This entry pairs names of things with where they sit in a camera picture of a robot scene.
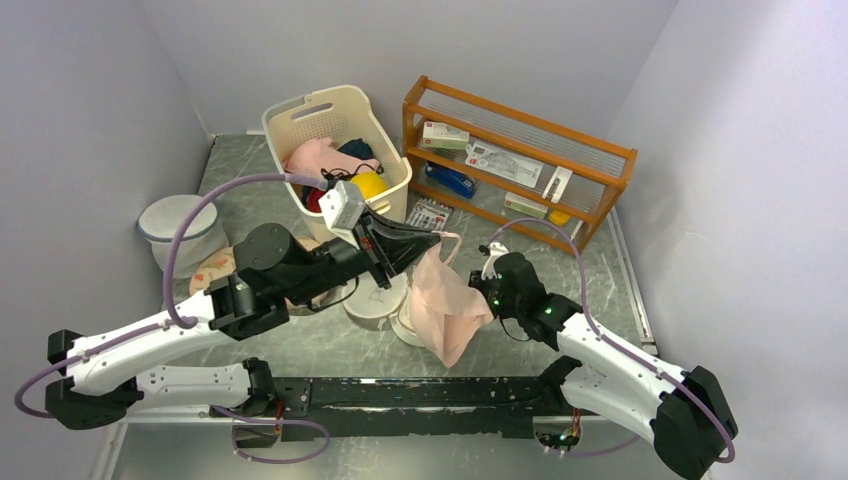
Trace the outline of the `pink bra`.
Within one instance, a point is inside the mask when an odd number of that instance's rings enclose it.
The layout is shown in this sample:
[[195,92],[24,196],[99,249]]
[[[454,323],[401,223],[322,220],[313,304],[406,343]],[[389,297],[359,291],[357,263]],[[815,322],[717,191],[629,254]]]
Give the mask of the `pink bra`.
[[471,339],[494,316],[483,294],[452,268],[462,243],[456,233],[441,232],[412,272],[409,318],[425,348],[447,368],[453,367]]

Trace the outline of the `white mesh laundry bag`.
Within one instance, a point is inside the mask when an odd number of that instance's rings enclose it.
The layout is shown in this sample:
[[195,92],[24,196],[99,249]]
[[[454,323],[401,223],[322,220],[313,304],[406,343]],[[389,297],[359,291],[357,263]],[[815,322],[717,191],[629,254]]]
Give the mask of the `white mesh laundry bag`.
[[404,343],[424,347],[410,320],[410,280],[401,273],[390,280],[390,287],[379,287],[366,273],[348,282],[342,289],[342,306],[355,324],[381,331],[391,328]]

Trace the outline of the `yellow bra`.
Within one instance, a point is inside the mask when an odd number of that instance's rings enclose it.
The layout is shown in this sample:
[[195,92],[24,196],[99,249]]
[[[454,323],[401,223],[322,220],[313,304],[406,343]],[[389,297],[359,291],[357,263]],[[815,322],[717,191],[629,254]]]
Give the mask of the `yellow bra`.
[[375,171],[357,174],[350,179],[350,182],[359,188],[366,200],[379,196],[389,189],[386,181]]

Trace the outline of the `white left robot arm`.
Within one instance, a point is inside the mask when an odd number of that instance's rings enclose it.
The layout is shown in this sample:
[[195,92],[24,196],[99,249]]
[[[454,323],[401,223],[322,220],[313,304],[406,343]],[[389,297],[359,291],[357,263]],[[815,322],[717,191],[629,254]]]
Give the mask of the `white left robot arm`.
[[308,249],[285,227],[266,223],[234,248],[235,272],[181,302],[195,324],[167,312],[101,335],[52,334],[49,361],[60,379],[47,385],[47,413],[72,430],[105,426],[141,410],[215,405],[243,416],[273,409],[278,392],[269,365],[249,358],[224,367],[176,367],[197,350],[242,341],[285,324],[290,306],[369,275],[383,288],[439,243],[437,233],[366,211],[353,238]]

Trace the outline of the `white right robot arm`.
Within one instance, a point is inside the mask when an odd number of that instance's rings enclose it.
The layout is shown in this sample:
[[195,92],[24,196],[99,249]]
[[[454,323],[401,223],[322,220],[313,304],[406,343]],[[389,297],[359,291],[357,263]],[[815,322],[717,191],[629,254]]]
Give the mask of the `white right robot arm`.
[[560,357],[539,391],[550,413],[588,410],[652,444],[684,479],[700,479],[727,452],[738,426],[717,377],[654,357],[592,320],[575,301],[546,290],[525,256],[494,242],[469,277],[500,320]]

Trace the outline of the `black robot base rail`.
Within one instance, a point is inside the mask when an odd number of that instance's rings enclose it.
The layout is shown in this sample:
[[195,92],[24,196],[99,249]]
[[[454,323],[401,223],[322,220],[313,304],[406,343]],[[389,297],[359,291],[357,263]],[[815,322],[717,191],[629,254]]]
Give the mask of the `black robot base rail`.
[[566,421],[572,407],[550,376],[507,377],[276,377],[268,395],[236,407],[247,417],[282,418],[281,439],[498,434],[532,439],[544,419]]

